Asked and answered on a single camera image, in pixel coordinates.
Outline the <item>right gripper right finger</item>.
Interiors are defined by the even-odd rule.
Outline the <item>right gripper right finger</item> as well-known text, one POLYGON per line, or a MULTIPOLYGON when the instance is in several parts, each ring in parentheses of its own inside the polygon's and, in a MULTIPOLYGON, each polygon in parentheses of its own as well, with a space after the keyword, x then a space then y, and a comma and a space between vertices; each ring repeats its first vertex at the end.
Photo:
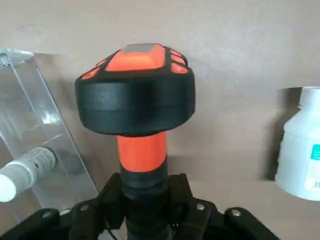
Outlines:
POLYGON ((193 196, 184 173, 169 176, 169 219, 174 240, 276 240, 250 211, 219 212, 213 202, 193 196))

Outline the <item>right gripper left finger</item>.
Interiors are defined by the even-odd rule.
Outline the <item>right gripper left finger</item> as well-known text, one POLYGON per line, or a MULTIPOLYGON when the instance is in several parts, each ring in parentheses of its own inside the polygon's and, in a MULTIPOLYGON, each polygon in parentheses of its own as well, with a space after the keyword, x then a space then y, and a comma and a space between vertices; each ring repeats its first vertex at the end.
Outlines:
POLYGON ((114 173, 95 198, 77 203, 65 214, 57 209, 36 211, 0 236, 2 240, 97 240, 118 230, 125 218, 122 180, 114 173))

